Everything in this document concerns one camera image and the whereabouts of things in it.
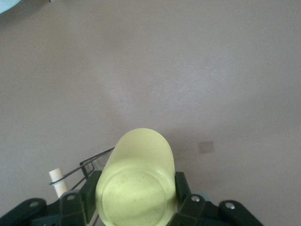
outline screw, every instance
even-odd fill
[[[29,207],[35,207],[35,206],[37,206],[38,204],[39,204],[39,202],[33,201],[33,202],[31,202],[31,203],[29,204]]]
[[[193,200],[194,202],[199,202],[199,201],[200,201],[199,197],[196,196],[196,195],[193,195],[193,196],[191,197],[191,200]]]
[[[231,202],[226,202],[226,203],[225,203],[225,206],[226,206],[228,209],[230,209],[230,210],[235,209],[235,205],[234,205],[233,203],[231,203]]]

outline white cylinder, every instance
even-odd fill
[[[63,177],[60,168],[50,171],[49,175],[51,177],[52,182],[55,182]],[[68,186],[66,185],[65,179],[60,180],[59,182],[53,184],[53,186],[55,187],[56,195],[58,198],[61,197],[62,194],[64,194],[69,190]]]

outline wire rack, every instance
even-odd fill
[[[88,180],[88,178],[90,177],[90,175],[91,175],[91,173],[93,171],[99,170],[98,169],[98,164],[96,163],[96,161],[99,160],[100,157],[105,156],[106,154],[110,154],[110,152],[113,149],[114,149],[114,147],[110,148],[110,149],[108,149],[108,150],[106,150],[104,152],[101,152],[101,153],[99,153],[97,155],[94,155],[94,156],[92,156],[92,157],[90,157],[90,158],[88,158],[88,159],[86,159],[84,161],[81,161],[79,163],[79,167],[77,167],[77,168],[71,170],[70,172],[66,173],[65,175],[63,175],[62,178],[60,178],[57,181],[54,181],[54,182],[50,183],[50,185],[53,185],[53,184],[55,184],[55,183],[57,183],[57,182],[59,182],[61,180],[64,180],[64,179],[70,177],[71,175],[73,175],[74,173],[76,173],[77,171],[81,170],[82,173],[83,173],[83,175],[84,175],[83,178],[80,179],[80,180],[78,180],[75,183],[75,185],[70,190],[74,190],[74,189],[79,188],[80,185],[82,185],[84,181]],[[96,216],[95,216],[94,221],[91,220],[89,226],[95,226],[98,222],[101,224],[101,221],[99,220],[98,214],[95,214],[95,215]]]

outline yellow cup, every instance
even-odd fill
[[[116,144],[96,186],[106,226],[166,226],[175,209],[174,158],[151,129],[134,129]]]

